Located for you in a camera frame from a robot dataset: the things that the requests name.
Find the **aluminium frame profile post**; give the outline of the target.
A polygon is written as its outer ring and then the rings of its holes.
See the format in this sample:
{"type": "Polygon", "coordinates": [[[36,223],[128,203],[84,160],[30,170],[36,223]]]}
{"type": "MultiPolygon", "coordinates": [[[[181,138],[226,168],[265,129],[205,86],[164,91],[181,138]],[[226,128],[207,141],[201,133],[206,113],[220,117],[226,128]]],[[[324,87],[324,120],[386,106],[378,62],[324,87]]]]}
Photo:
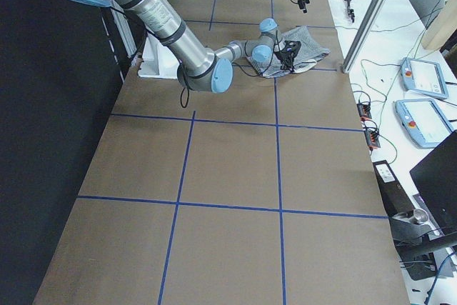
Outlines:
{"type": "Polygon", "coordinates": [[[379,15],[386,0],[371,0],[367,12],[361,22],[357,34],[348,50],[346,58],[343,61],[341,70],[343,73],[348,74],[356,62],[356,59],[361,52],[368,35],[371,32],[372,26],[379,15]]]}

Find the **near blue teach pendant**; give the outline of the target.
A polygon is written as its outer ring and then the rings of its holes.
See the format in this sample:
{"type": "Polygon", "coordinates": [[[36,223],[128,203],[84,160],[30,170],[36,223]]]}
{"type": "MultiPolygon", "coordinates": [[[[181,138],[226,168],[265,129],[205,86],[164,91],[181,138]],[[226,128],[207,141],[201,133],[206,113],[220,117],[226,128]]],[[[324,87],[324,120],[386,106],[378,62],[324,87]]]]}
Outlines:
{"type": "Polygon", "coordinates": [[[454,131],[433,99],[397,100],[394,107],[402,126],[419,148],[435,148],[454,131]]]}

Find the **blue teach pendant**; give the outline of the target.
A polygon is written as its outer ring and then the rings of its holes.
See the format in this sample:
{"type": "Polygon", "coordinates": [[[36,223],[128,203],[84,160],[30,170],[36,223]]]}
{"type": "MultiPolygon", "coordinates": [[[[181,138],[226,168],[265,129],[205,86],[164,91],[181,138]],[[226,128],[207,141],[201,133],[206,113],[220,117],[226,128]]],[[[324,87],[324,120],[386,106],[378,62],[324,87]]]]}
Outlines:
{"type": "Polygon", "coordinates": [[[435,148],[454,131],[433,99],[397,100],[394,107],[402,126],[419,148],[435,148]]]}
{"type": "Polygon", "coordinates": [[[400,65],[403,87],[435,99],[449,97],[439,63],[405,57],[400,65]]]}

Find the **far blue teach pendant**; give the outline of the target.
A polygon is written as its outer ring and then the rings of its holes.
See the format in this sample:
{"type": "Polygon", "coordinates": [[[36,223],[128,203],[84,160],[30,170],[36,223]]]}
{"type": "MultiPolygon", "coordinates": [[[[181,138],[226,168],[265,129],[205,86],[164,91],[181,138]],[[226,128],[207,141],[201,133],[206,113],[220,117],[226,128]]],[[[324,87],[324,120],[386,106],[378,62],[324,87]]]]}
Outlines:
{"type": "Polygon", "coordinates": [[[400,65],[403,87],[435,99],[449,97],[439,63],[405,57],[400,65]]]}

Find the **black monitor with stand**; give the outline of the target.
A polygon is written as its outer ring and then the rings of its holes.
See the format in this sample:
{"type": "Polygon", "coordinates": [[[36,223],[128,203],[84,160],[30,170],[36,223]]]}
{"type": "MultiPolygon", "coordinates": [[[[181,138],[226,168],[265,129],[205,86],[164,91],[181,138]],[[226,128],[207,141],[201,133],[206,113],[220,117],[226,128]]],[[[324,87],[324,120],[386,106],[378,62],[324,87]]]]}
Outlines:
{"type": "Polygon", "coordinates": [[[447,255],[456,252],[456,132],[410,170],[418,191],[414,199],[435,226],[420,221],[413,210],[390,219],[401,262],[414,280],[452,276],[456,267],[447,255]]]}

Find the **black box white label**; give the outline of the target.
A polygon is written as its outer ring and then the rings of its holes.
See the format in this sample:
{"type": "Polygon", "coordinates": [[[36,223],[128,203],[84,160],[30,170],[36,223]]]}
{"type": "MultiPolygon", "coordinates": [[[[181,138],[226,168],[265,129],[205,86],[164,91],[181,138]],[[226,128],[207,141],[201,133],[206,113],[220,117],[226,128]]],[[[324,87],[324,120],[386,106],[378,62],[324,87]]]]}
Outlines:
{"type": "Polygon", "coordinates": [[[388,162],[386,160],[373,162],[373,169],[387,215],[393,217],[400,213],[413,211],[415,206],[388,162]]]}

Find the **striped polo shirt white collar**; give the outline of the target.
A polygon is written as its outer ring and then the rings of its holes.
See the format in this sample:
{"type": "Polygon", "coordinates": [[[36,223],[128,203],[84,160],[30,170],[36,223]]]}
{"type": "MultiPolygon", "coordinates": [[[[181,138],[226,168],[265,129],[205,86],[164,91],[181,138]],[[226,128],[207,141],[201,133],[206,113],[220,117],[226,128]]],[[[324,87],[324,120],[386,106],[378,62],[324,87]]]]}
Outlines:
{"type": "Polygon", "coordinates": [[[314,40],[306,26],[297,26],[296,28],[283,32],[282,37],[287,41],[299,41],[301,43],[301,48],[293,61],[293,71],[290,69],[283,70],[281,68],[281,62],[276,56],[273,57],[270,66],[268,66],[270,59],[259,63],[254,61],[251,57],[247,58],[256,72],[262,74],[265,78],[276,78],[288,74],[303,73],[315,66],[331,52],[330,49],[322,47],[314,40]]]}

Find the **black orange power strip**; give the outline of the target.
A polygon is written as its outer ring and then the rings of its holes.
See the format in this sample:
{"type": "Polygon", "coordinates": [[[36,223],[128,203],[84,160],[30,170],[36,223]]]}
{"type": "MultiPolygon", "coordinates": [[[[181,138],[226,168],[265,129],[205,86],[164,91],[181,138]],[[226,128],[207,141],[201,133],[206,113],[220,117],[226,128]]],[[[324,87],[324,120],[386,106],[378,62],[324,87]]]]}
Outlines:
{"type": "Polygon", "coordinates": [[[379,127],[378,124],[372,119],[371,104],[369,102],[358,102],[356,104],[358,114],[360,116],[361,125],[367,146],[370,151],[381,147],[379,143],[379,127]]]}

